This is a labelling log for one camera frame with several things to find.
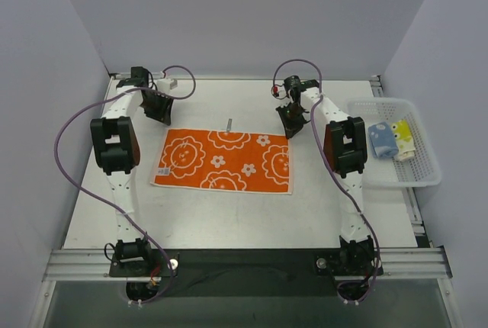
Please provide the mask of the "orange flower pattern towel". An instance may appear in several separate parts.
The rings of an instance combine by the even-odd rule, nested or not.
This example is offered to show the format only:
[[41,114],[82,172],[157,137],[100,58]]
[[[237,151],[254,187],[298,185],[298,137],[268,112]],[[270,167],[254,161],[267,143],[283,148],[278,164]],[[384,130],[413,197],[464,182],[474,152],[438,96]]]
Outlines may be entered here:
[[150,183],[256,194],[293,191],[291,150],[284,135],[170,129]]

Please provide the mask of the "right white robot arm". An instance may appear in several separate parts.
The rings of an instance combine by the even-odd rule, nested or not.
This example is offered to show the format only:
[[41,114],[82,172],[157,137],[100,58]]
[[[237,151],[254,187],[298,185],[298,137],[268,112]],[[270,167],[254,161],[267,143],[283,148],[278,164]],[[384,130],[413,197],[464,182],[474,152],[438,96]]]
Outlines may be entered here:
[[364,121],[346,114],[322,96],[316,80],[302,82],[298,76],[289,76],[282,87],[290,102],[276,111],[286,138],[292,138],[305,124],[314,121],[312,110],[325,120],[319,149],[339,187],[341,211],[340,247],[332,251],[326,263],[339,274],[357,274],[374,262],[374,240],[363,218],[362,175],[368,159]]

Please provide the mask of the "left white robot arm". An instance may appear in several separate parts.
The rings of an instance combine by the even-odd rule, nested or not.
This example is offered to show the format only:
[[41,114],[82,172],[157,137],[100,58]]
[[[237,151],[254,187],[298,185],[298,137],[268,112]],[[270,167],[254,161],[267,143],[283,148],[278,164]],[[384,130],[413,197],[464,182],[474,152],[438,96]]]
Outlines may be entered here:
[[140,146],[132,116],[142,108],[147,118],[169,126],[173,100],[157,95],[153,75],[142,66],[134,66],[130,77],[117,84],[115,100],[103,117],[90,123],[95,160],[107,176],[116,210],[117,242],[112,263],[135,275],[149,274],[157,266],[147,237],[132,222],[139,218],[135,174],[140,164]]

